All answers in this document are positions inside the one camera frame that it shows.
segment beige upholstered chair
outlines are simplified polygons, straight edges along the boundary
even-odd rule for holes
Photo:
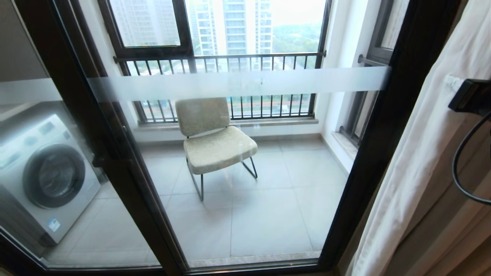
[[[238,162],[257,178],[252,156],[257,152],[257,144],[238,128],[230,126],[226,98],[191,99],[176,102],[176,112],[184,141],[186,162],[191,173],[199,199],[203,201],[203,174],[226,168]],[[204,132],[222,130],[198,136]],[[244,163],[250,158],[254,173]],[[194,179],[201,175],[201,191]]]

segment balcony railing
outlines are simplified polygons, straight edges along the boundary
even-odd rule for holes
[[[243,71],[305,70],[320,67],[323,53],[211,55],[183,59],[115,58],[125,76]],[[315,94],[286,91],[283,95],[228,97],[232,120],[312,117]],[[134,102],[140,122],[175,123],[172,99]]]

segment dark door frame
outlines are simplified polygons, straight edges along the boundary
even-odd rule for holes
[[[136,222],[152,251],[169,275],[180,275],[186,267],[178,244],[158,200],[152,190],[137,187],[151,185],[141,156],[131,148],[132,136],[121,126],[118,104],[99,104],[91,93],[81,66],[80,53],[71,45],[61,20],[56,1],[15,0],[33,42],[48,69],[63,101],[92,142],[94,152],[113,182],[117,193]],[[409,3],[399,38],[389,65],[392,74],[381,91],[370,117],[358,156],[348,178],[325,246],[317,262],[304,260],[294,265],[272,263],[248,265],[242,269],[227,268],[225,275],[278,275],[330,271],[338,263],[367,208],[376,185],[392,157],[407,120],[414,107],[423,81],[436,61],[449,34],[460,0],[412,0]],[[121,140],[129,147],[122,147]],[[25,254],[14,241],[0,235],[1,262],[14,273],[33,275],[157,275],[162,268],[130,268],[120,270],[85,269],[49,270]],[[205,270],[194,275],[204,274]]]

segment front-loading washing machine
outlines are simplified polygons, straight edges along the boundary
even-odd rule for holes
[[[26,243],[55,246],[100,188],[77,141],[52,115],[4,144],[0,156],[2,224]]]

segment white curtain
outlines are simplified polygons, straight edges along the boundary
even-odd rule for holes
[[[469,0],[431,68],[375,199],[346,275],[383,275],[432,172],[466,114],[448,108],[448,75],[491,77],[491,1]]]

